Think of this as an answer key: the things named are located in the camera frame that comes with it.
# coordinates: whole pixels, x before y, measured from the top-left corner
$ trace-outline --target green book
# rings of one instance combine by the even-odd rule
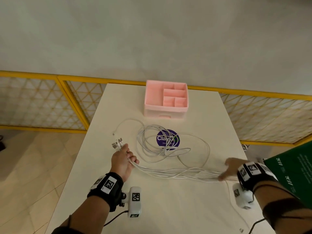
[[[264,161],[278,181],[312,209],[312,141]]]

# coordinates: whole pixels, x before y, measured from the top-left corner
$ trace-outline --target hand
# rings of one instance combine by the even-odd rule
[[[128,158],[139,164],[139,160],[137,157],[133,155],[133,153],[128,148],[128,144],[125,144],[120,151],[117,151],[112,156],[112,168],[110,172],[117,173],[121,176],[122,180],[126,182],[131,174],[134,166],[128,161]]]
[[[244,163],[249,162],[248,160],[239,159],[235,157],[229,157],[225,160],[225,165],[228,165],[227,170],[219,176],[219,181],[225,180],[227,177],[236,176],[238,168]]]

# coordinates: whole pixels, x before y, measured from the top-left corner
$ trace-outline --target pink organizer box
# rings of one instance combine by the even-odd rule
[[[184,118],[188,110],[186,83],[146,81],[144,116]]]

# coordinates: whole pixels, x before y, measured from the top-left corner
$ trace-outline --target white cable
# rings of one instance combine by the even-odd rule
[[[205,145],[208,149],[207,157],[206,157],[205,161],[203,162],[203,164],[201,165],[201,167],[200,168],[190,168],[182,162],[180,156],[188,154],[191,151],[191,148],[177,149],[175,147],[178,143],[177,136],[175,134],[171,133],[166,128],[160,126],[160,125],[144,125],[143,122],[141,122],[140,120],[129,118],[129,119],[125,119],[121,123],[119,123],[116,130],[113,132],[114,136],[115,136],[119,126],[123,122],[128,121],[128,120],[137,121],[142,125],[142,128],[138,131],[137,138],[136,138],[136,151],[137,151],[138,155],[145,162],[157,163],[157,162],[165,160],[168,157],[177,157],[178,160],[186,167],[186,169],[172,168],[172,169],[158,170],[158,169],[146,168],[142,165],[138,165],[138,164],[133,163],[132,161],[129,160],[129,162],[132,165],[134,165],[137,169],[141,170],[144,173],[149,174],[150,176],[157,177],[157,178],[175,178],[175,179],[188,178],[188,179],[193,179],[193,180],[198,180],[198,181],[203,181],[203,182],[217,182],[218,181],[217,177],[220,175],[220,172],[209,171],[209,170],[202,168],[207,163],[209,155],[210,155],[210,147],[206,141],[204,141],[203,139],[201,139],[195,135],[192,135],[192,134],[179,133],[180,135],[189,135],[189,136],[193,136],[197,139],[200,139],[201,141],[203,141],[205,143]],[[162,135],[166,139],[166,145],[163,148],[162,147],[156,147],[148,141],[152,137],[159,136],[159,135],[152,135],[152,136],[146,137],[145,134],[149,130],[155,130],[157,133],[159,133],[159,132],[162,133]],[[146,155],[147,157],[152,157],[152,158],[154,157],[155,158],[155,157],[160,156],[162,158],[159,159],[158,161],[153,161],[153,162],[147,161],[140,154],[139,149],[138,149],[138,144],[141,145],[142,151],[143,151],[144,155]]]

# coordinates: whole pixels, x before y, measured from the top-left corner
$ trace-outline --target purple sticker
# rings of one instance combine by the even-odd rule
[[[173,135],[175,135],[175,137],[173,138],[169,138],[169,133],[165,130],[159,131],[157,136],[156,136],[156,141],[157,144],[161,147],[165,147],[166,146],[166,137],[163,135],[162,132],[165,133],[165,135],[167,136],[167,140],[170,140],[169,142],[169,146],[173,146],[173,147],[178,147],[180,144],[180,138],[177,135],[176,132],[174,132],[173,130],[168,130],[170,133],[172,133]]]

